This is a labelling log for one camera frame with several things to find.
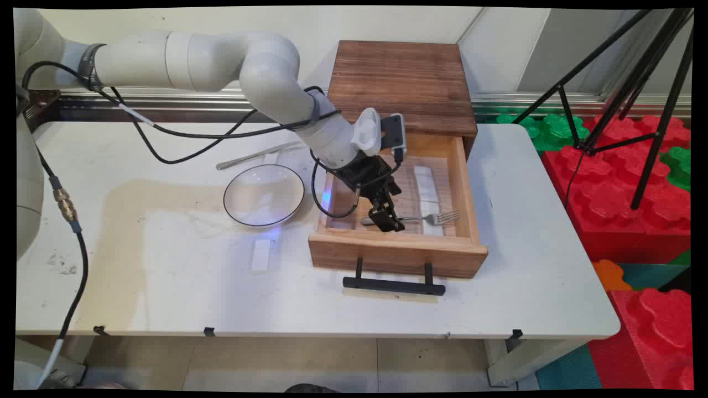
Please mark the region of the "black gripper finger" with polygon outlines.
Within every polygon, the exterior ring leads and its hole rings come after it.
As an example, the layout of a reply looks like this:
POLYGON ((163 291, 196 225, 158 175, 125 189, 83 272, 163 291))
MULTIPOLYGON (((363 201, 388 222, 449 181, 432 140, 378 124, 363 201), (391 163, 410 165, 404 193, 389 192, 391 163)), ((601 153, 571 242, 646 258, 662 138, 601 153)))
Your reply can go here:
POLYGON ((386 232, 400 232, 405 230, 405 224, 396 214, 394 201, 392 199, 392 194, 386 194, 385 202, 385 212, 388 216, 388 221, 386 222, 386 232))
POLYGON ((391 214, 388 202, 376 202, 369 211, 369 219, 382 232, 391 232, 391 214))

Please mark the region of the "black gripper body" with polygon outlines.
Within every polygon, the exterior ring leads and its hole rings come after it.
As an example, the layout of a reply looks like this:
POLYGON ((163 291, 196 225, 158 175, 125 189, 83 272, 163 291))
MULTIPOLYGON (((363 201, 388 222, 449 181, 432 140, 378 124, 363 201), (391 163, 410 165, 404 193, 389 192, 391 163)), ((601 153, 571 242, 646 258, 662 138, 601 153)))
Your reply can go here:
POLYGON ((403 163, 403 157, 394 156, 394 166, 390 166, 381 156, 363 157, 335 171, 335 176, 354 194, 353 204, 364 197, 372 202, 372 207, 393 207, 393 196, 402 189, 397 186, 393 173, 403 163))

